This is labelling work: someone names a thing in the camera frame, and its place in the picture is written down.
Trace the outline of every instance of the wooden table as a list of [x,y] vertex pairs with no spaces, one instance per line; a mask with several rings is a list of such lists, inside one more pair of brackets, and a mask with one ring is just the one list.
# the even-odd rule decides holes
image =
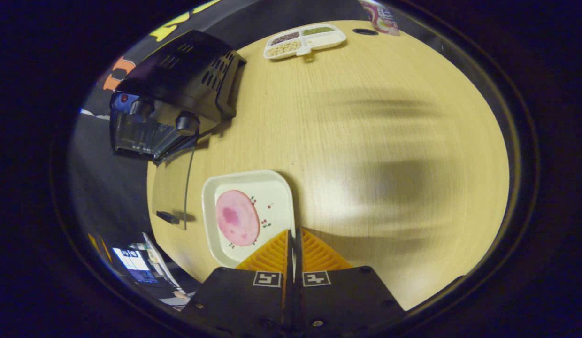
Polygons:
[[190,154],[156,169],[147,197],[158,244],[203,282],[218,267],[201,214],[210,176],[273,169],[289,181],[297,225],[355,266],[370,265],[405,309],[470,271],[498,232],[508,159],[490,107],[443,56],[415,38],[364,36],[335,21],[342,45],[280,61],[247,60],[237,117],[195,152],[186,230],[154,212],[182,212]]

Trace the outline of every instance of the lentils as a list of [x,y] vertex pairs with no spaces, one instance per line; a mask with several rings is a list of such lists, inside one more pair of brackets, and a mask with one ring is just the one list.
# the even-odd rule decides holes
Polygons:
[[270,45],[276,45],[278,43],[282,43],[283,41],[291,40],[292,38],[297,38],[297,37],[299,37],[299,32],[287,34],[285,36],[277,37],[276,39],[274,39],[272,41],[272,44],[270,44]]
[[301,43],[299,41],[291,41],[291,42],[283,43],[283,44],[280,44],[280,45],[277,45],[277,46],[274,46],[274,47],[268,49],[268,56],[277,56],[280,54],[293,52],[296,49],[299,49],[300,47],[301,47]]
[[304,30],[304,36],[309,36],[310,34],[316,34],[316,33],[324,33],[324,32],[332,32],[334,29],[330,28],[330,27],[318,27],[318,28],[312,28],[310,30]]

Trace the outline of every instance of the white square plate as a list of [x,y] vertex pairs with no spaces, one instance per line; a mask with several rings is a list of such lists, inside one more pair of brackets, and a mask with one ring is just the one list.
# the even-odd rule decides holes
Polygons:
[[[255,201],[260,232],[254,244],[235,246],[218,228],[216,201],[229,190],[243,192]],[[286,229],[291,229],[291,236],[295,239],[293,195],[287,181],[276,171],[258,170],[210,177],[203,184],[201,204],[208,246],[223,267],[236,268],[260,246]]]

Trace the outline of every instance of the screen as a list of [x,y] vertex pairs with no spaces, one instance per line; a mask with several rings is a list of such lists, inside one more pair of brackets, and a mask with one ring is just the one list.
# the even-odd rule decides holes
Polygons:
[[120,250],[119,248],[112,248],[112,250],[137,281],[144,283],[158,282],[139,250]]

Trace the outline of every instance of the pink ham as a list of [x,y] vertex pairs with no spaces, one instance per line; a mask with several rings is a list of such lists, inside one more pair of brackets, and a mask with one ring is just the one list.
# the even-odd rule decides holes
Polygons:
[[252,201],[238,190],[227,191],[218,197],[216,218],[224,237],[236,246],[252,244],[260,232]]

